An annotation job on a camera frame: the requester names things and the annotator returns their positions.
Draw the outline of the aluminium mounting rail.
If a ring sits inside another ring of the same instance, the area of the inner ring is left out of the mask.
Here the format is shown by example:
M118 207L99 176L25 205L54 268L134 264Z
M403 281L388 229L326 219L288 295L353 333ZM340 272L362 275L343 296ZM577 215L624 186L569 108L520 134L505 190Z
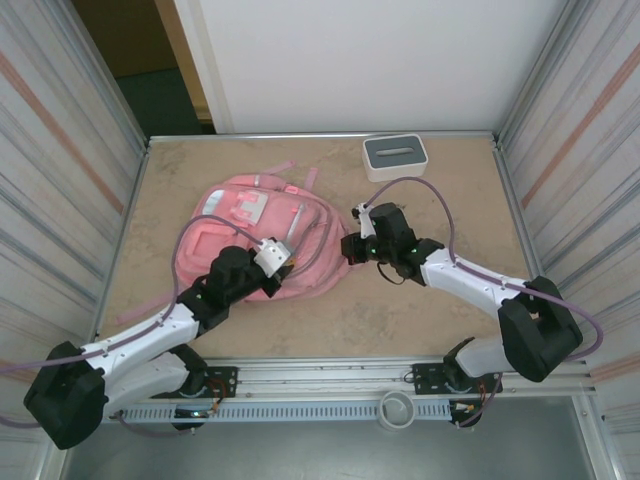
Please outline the aluminium mounting rail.
M411 366L437 361L436 356L207 359L211 366L236 367L236 398L257 401L364 399L390 390L412 394L414 387L407 382ZM501 398L596 394L583 361L560 365L541 383L505 373L502 386Z

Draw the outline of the grey tape roll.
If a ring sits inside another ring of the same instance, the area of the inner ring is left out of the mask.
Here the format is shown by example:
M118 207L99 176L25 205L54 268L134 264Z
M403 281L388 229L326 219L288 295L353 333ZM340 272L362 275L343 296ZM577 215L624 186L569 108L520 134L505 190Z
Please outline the grey tape roll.
M397 432L409 427L415 418L412 398L402 391L389 391L380 399L378 422L386 430Z

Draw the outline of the white grey tissue box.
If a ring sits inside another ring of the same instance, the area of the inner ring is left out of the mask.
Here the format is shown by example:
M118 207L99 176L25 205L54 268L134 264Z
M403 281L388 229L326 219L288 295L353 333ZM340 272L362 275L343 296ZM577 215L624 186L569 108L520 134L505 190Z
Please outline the white grey tissue box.
M362 143L362 159L372 183L420 177L429 162L421 137L414 133L367 138Z

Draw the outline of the pink backpack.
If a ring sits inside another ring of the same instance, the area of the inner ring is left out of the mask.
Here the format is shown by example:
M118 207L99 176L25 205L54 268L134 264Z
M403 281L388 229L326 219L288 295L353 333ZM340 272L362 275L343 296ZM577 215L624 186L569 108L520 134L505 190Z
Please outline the pink backpack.
M273 237L296 258L296 266L277 300L312 298L333 288L349 271L340 241L348 222L326 200L312 192L318 170L311 168L302 186L278 174L292 161L254 174L232 177L211 187L199 200L177 250L174 265L180 290L186 289L229 246L248 248L246 234Z

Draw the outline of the white door frame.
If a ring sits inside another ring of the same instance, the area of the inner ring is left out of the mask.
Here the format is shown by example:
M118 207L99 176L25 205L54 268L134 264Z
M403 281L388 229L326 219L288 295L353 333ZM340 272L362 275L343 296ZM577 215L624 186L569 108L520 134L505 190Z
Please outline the white door frame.
M174 0L174 4L215 130L218 134L235 134L204 6L201 0Z

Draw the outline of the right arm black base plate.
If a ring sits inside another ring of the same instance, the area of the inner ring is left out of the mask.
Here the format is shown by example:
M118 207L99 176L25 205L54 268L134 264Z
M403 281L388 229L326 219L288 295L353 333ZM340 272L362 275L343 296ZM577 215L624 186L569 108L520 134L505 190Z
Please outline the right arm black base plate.
M486 374L478 378L467 376L457 367L439 363L417 363L411 367L414 390L417 395L480 394L503 391L497 374Z

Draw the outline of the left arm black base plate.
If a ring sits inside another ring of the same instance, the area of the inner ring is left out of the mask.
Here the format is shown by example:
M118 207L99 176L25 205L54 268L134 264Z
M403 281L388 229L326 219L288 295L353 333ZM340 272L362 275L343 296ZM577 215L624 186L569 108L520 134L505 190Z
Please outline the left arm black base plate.
M209 366L202 388L196 393L187 394L178 390L153 396L153 399L201 399L234 398L238 386L239 369L234 366Z

